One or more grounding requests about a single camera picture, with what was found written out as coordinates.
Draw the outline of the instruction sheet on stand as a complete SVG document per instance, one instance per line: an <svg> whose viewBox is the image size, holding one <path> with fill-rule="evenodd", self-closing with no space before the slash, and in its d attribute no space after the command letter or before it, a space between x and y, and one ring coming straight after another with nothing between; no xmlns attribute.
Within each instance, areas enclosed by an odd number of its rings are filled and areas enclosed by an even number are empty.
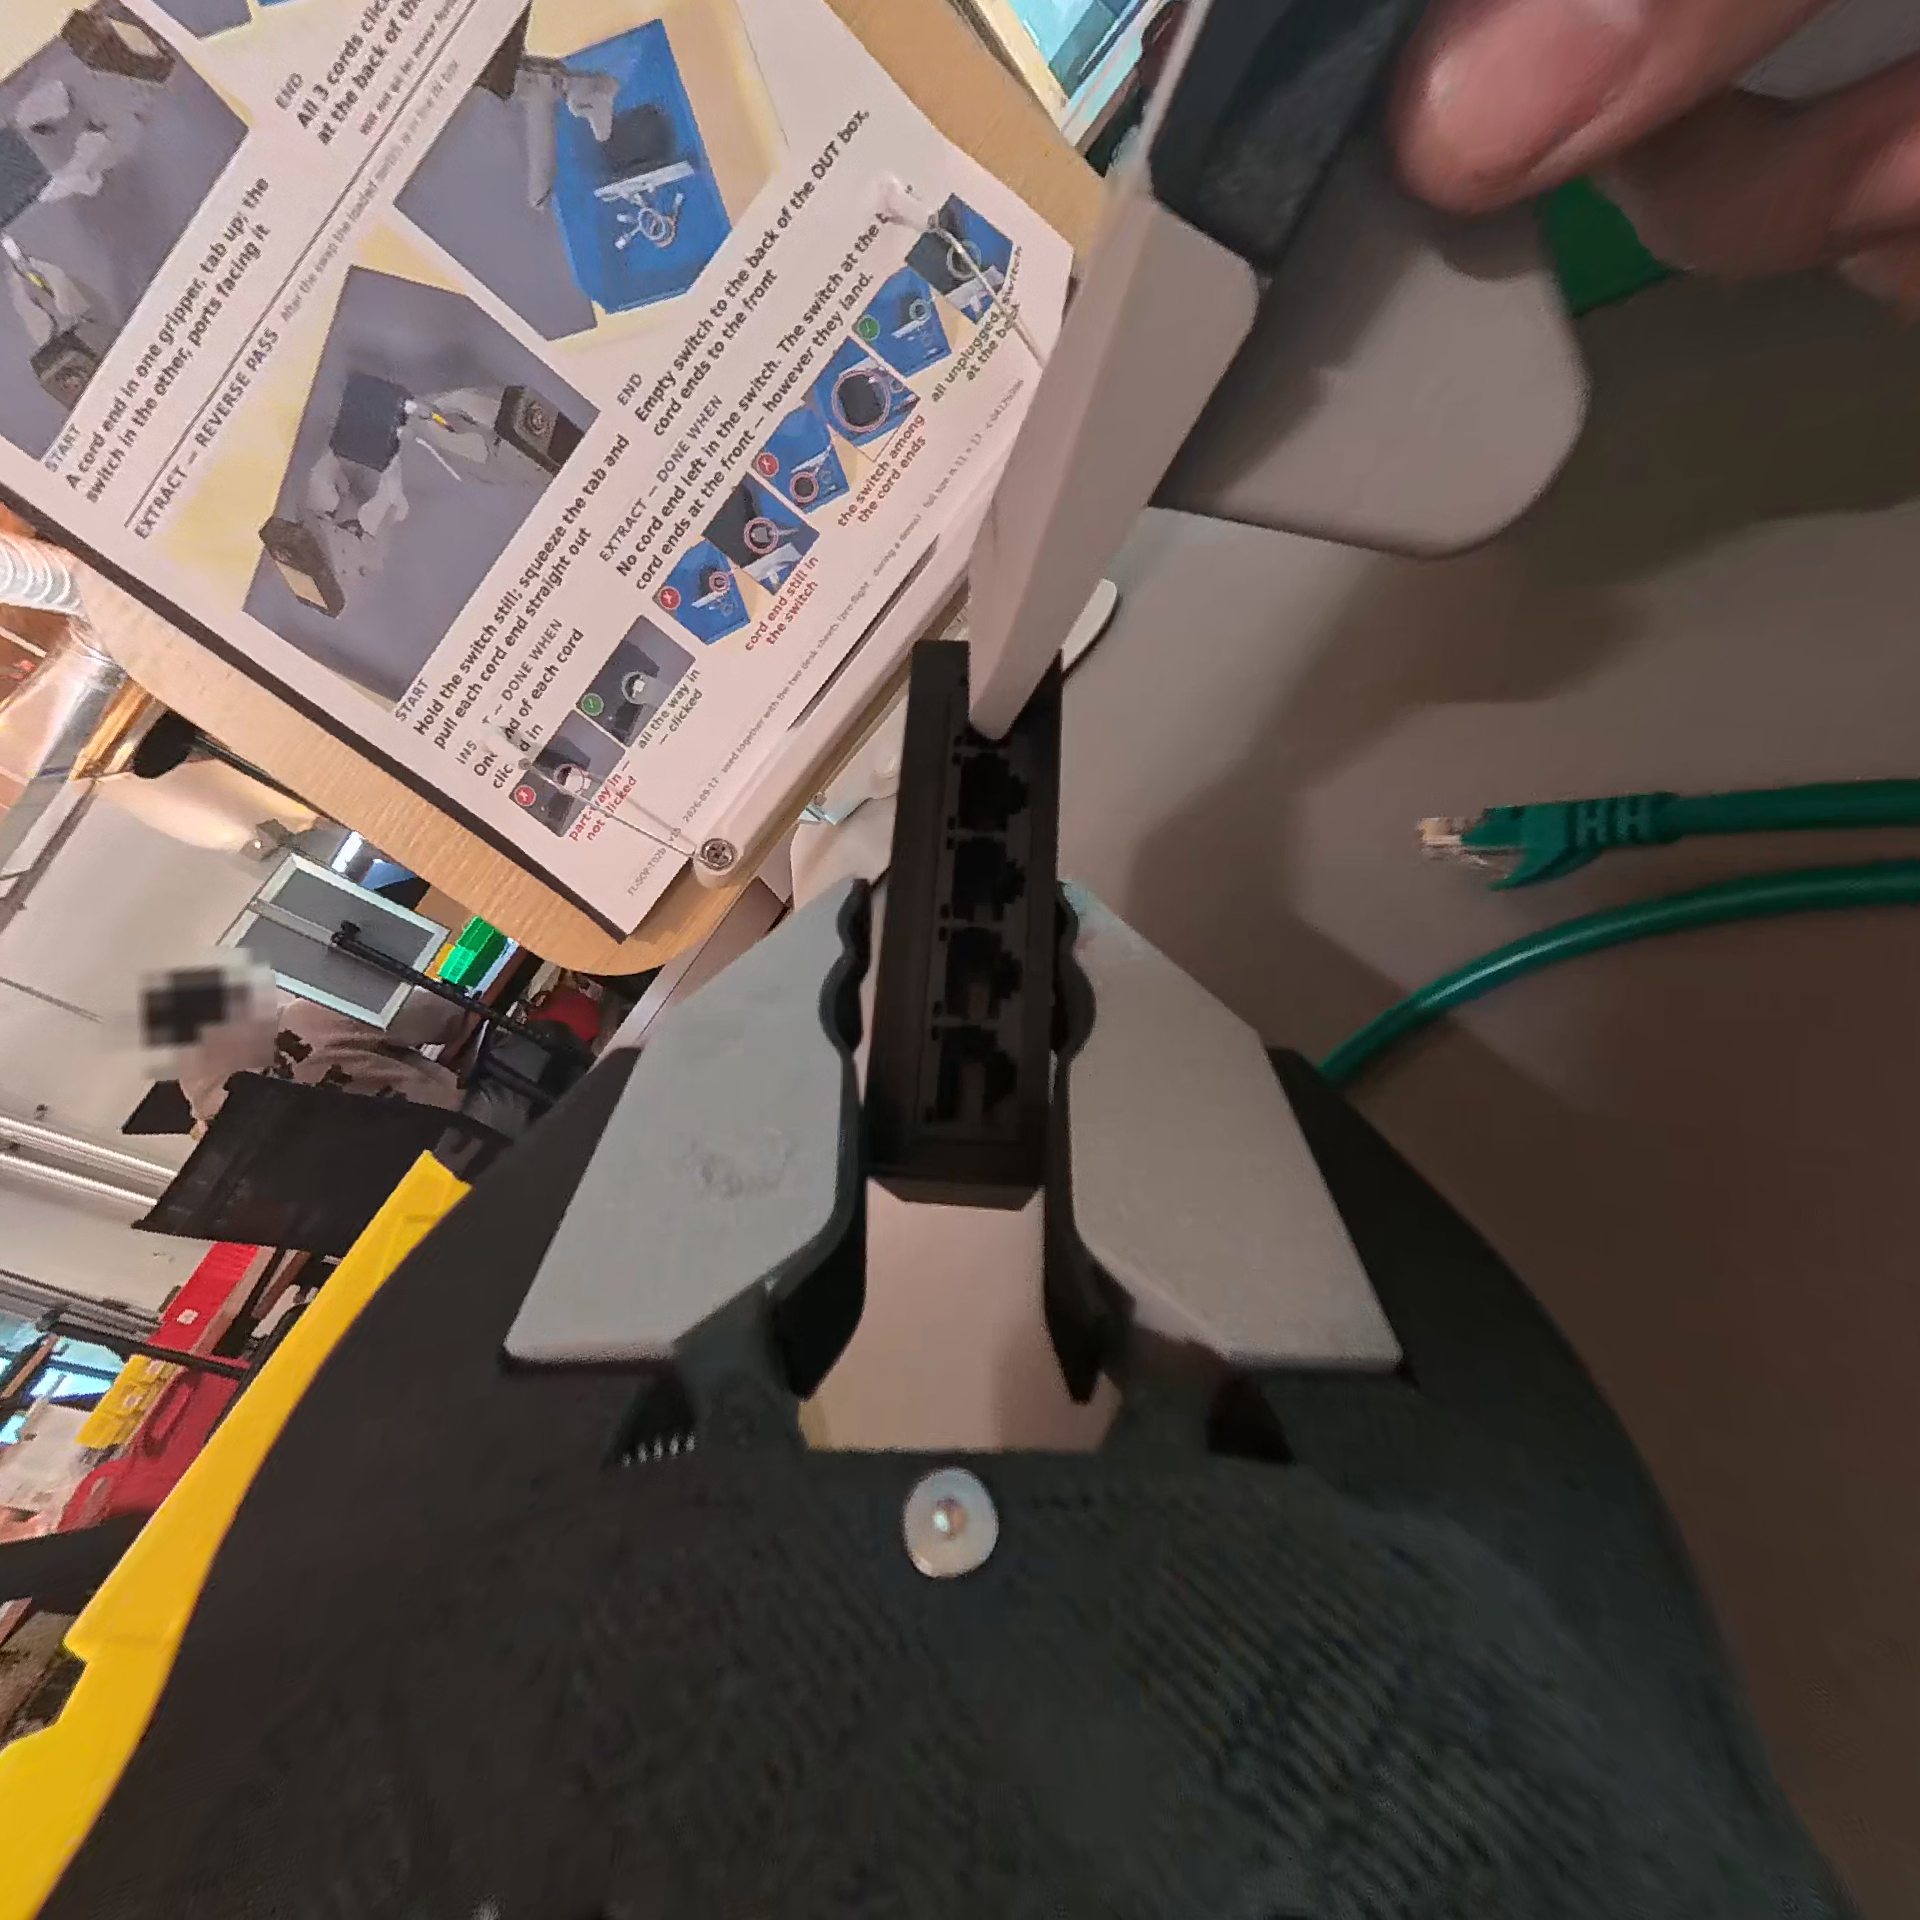
<svg viewBox="0 0 1920 1920"><path fill-rule="evenodd" d="M949 141L1068 242L1092 242L1103 179L1056 131L1009 56L988 45L970 5L832 3L832 11ZM800 822L815 791L852 763L903 698L912 645L923 638L959 638L965 615L963 575L920 603L900 601L889 609L876 642L842 673L858 698L845 699L833 685L825 698L829 713L802 725L800 769L776 779L768 818L736 845L733 866L720 878L675 878L646 918L613 926L536 868L532 853L510 852L493 828L483 828L392 756L350 738L332 709L256 678L222 638L176 609L170 593L100 555L78 531L72 509L28 505L16 482L5 486L5 496L69 555L80 589L103 603L103 612L89 615L103 652L142 692L182 712L219 745L240 749L269 783L299 791L316 812L395 852L519 942L558 962L610 973L659 962L720 923L755 868Z"/></svg>

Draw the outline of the black network switch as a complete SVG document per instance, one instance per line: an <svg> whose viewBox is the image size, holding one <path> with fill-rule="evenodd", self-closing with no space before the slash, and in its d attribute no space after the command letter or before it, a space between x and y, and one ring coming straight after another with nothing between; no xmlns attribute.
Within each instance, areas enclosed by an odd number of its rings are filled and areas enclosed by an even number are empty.
<svg viewBox="0 0 1920 1920"><path fill-rule="evenodd" d="M1020 1211L1050 1106L1063 672L992 741L965 642L923 641L908 666L865 1171L905 1202Z"/></svg>

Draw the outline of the red storage bin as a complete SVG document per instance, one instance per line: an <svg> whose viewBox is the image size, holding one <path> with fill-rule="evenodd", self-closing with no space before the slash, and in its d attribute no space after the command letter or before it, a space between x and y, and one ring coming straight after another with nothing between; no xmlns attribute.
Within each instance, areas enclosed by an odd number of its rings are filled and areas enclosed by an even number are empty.
<svg viewBox="0 0 1920 1920"><path fill-rule="evenodd" d="M160 1308L146 1351L125 1358L83 1418L83 1476L59 1508L59 1531L150 1516L235 1402L255 1351L299 1308L305 1251L218 1242Z"/></svg>

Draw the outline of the person's right hand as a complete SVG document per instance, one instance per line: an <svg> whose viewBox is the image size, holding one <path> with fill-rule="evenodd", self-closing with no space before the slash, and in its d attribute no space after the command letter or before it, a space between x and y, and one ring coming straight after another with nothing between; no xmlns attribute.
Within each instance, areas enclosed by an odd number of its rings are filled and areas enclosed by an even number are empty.
<svg viewBox="0 0 1920 1920"><path fill-rule="evenodd" d="M1400 185L1482 218L1596 179L1660 262L1835 275L1918 321L1918 53L1810 98L1745 81L1829 3L1435 3L1389 109Z"/></svg>

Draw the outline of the black mesh chair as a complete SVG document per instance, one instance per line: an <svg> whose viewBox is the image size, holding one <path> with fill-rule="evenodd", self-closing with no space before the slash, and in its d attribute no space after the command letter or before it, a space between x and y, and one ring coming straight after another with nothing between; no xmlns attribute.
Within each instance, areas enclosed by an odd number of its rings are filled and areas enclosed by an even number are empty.
<svg viewBox="0 0 1920 1920"><path fill-rule="evenodd" d="M342 1258L419 1158L473 1181L506 1152L506 1133L460 1111L235 1075L135 1229Z"/></svg>

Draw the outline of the white display stand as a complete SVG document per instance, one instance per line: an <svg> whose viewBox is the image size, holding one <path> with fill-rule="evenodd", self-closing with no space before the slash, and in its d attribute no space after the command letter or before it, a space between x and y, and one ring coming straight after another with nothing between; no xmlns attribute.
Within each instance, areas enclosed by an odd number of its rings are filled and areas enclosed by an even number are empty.
<svg viewBox="0 0 1920 1920"><path fill-rule="evenodd" d="M802 805L795 832L763 863L718 932L678 962L675 989L679 993L696 993L829 883L882 881L893 852L905 705L905 692L900 692L842 771Z"/></svg>

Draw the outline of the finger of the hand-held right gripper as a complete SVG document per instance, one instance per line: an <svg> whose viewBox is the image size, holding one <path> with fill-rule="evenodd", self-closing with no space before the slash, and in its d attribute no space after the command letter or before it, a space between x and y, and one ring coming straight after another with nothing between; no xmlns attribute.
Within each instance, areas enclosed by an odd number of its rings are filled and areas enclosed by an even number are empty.
<svg viewBox="0 0 1920 1920"><path fill-rule="evenodd" d="M1535 215L1443 215L1405 195L1383 149L1346 149L1160 505L1463 555L1559 475L1588 385Z"/></svg>
<svg viewBox="0 0 1920 1920"><path fill-rule="evenodd" d="M1258 316L1258 271L1149 191L1113 203L969 569L969 721L1009 733Z"/></svg>

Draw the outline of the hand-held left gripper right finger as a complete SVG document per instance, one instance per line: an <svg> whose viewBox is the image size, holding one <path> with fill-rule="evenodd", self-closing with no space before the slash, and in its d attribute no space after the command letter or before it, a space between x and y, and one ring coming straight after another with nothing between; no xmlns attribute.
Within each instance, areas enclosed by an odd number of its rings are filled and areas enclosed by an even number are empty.
<svg viewBox="0 0 1920 1920"><path fill-rule="evenodd" d="M1253 1026L1095 898L1059 899L1043 1316L1065 1391L1395 1375L1403 1346Z"/></svg>

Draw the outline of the yellow plastic bin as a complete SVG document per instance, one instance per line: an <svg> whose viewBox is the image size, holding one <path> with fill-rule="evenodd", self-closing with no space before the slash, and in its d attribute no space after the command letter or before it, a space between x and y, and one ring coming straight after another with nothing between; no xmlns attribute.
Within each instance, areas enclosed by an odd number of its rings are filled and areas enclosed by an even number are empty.
<svg viewBox="0 0 1920 1920"><path fill-rule="evenodd" d="M119 1786L179 1655L215 1556L305 1388L402 1261L468 1193L419 1158L262 1361L226 1422L69 1629L80 1662L49 1725L3 1749L3 1913L36 1918Z"/></svg>

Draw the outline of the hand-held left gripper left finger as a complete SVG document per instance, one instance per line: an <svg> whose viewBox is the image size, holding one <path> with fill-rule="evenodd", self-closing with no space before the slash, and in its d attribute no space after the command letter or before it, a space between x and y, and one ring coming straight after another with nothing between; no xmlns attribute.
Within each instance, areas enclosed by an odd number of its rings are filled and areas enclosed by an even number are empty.
<svg viewBox="0 0 1920 1920"><path fill-rule="evenodd" d="M679 1369L740 1322L815 1391L865 1299L855 1052L870 883L842 878L669 1009L610 1106L503 1351Z"/></svg>

